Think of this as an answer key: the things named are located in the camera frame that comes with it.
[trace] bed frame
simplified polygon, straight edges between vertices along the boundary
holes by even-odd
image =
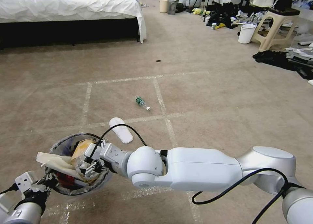
[[[0,23],[0,49],[6,47],[86,43],[103,39],[136,38],[137,18],[53,22]]]

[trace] white paper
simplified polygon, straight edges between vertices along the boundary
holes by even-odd
[[[82,178],[74,169],[74,166],[70,164],[71,158],[72,157],[63,157],[56,154],[38,152],[36,161],[42,164],[41,167],[45,166],[81,180]]]

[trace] trash can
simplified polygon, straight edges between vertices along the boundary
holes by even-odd
[[[160,12],[161,13],[167,12],[167,1],[168,0],[160,0]]]
[[[168,1],[167,2],[167,14],[174,15],[176,12],[176,1]]]
[[[94,141],[97,141],[99,140],[99,137],[90,133],[72,134],[56,142],[50,149],[50,153],[60,156],[72,156],[78,142],[86,139],[92,139]],[[105,168],[103,172],[100,173],[99,177],[92,182],[92,184],[81,185],[74,183],[70,185],[65,185],[65,183],[60,182],[60,180],[66,182],[66,180],[72,181],[74,178],[47,167],[45,168],[45,173],[53,173],[56,175],[59,180],[59,184],[57,184],[56,187],[53,188],[53,190],[67,196],[77,196],[89,193],[95,189],[102,187],[112,177],[112,172],[110,172],[108,168]]]
[[[248,44],[251,41],[254,30],[257,25],[255,23],[248,23],[241,26],[238,42],[242,44]]]

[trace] pile of clothes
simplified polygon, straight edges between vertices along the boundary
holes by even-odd
[[[306,80],[313,79],[313,56],[305,54],[304,50],[287,48],[286,52],[263,51],[252,57],[258,63],[266,63],[290,71],[296,71]]]
[[[210,18],[208,20],[207,26],[212,26],[212,23],[216,23],[219,26],[223,23],[227,28],[233,29],[238,25],[232,25],[231,17],[236,17],[239,11],[239,6],[233,3],[224,3],[222,6],[220,4],[213,5],[206,8],[210,10]]]

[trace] white bedsheet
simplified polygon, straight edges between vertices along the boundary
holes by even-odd
[[[137,17],[143,43],[147,31],[137,0],[0,0],[0,23],[133,17]]]

